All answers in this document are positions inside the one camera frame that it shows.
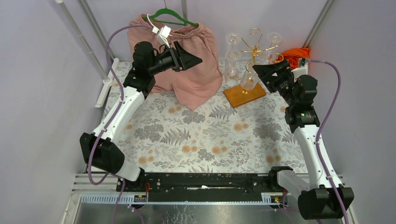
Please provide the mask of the ribbed clear wine glass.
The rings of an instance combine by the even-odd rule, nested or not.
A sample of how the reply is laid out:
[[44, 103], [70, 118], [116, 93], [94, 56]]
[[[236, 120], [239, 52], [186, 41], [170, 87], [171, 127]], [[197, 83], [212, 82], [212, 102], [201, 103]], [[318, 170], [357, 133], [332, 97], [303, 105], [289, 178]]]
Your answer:
[[262, 64], [275, 64], [280, 61], [279, 56], [274, 54], [272, 51], [264, 51], [261, 53], [262, 56]]

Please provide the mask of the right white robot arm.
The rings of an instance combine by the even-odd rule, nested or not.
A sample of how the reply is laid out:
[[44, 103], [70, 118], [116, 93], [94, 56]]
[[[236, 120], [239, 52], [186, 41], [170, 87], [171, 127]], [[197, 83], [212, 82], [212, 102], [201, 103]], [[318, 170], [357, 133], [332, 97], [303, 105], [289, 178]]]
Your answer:
[[273, 167], [268, 186], [295, 197], [306, 220], [343, 219], [347, 224], [354, 192], [344, 186], [328, 157], [322, 138], [325, 121], [319, 120], [313, 106], [318, 82], [308, 75], [308, 63], [309, 59], [301, 58], [294, 70], [286, 60], [253, 66], [266, 88], [286, 101], [285, 120], [301, 148], [309, 176], [305, 182], [291, 168]]

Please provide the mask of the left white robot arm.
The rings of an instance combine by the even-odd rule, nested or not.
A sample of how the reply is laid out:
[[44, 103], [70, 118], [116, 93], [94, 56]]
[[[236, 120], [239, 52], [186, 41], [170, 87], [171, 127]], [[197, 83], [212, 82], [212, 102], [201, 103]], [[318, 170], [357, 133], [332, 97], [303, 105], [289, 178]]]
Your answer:
[[117, 103], [104, 121], [92, 133], [83, 133], [80, 145], [85, 163], [127, 180], [134, 192], [144, 188], [145, 180], [139, 176], [143, 171], [132, 162], [117, 143], [132, 115], [146, 100], [156, 81], [155, 75], [171, 69], [175, 72], [188, 70], [202, 63], [202, 58], [186, 51], [175, 41], [159, 52], [149, 42], [139, 42], [134, 47], [133, 67], [121, 88]]

